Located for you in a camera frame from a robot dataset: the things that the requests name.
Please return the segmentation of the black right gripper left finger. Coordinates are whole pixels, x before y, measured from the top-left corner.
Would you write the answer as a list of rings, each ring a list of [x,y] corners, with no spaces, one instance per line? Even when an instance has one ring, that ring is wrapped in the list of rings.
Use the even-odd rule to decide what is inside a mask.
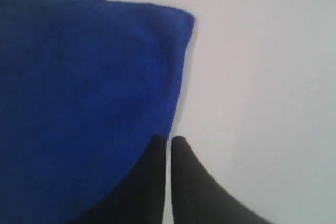
[[[117,187],[72,223],[162,223],[165,192],[166,139],[154,135]]]

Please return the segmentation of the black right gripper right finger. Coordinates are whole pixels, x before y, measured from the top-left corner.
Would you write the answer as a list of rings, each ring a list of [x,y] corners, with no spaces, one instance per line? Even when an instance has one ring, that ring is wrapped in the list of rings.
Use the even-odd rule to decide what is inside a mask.
[[[269,223],[224,190],[182,136],[171,142],[171,199],[174,223]]]

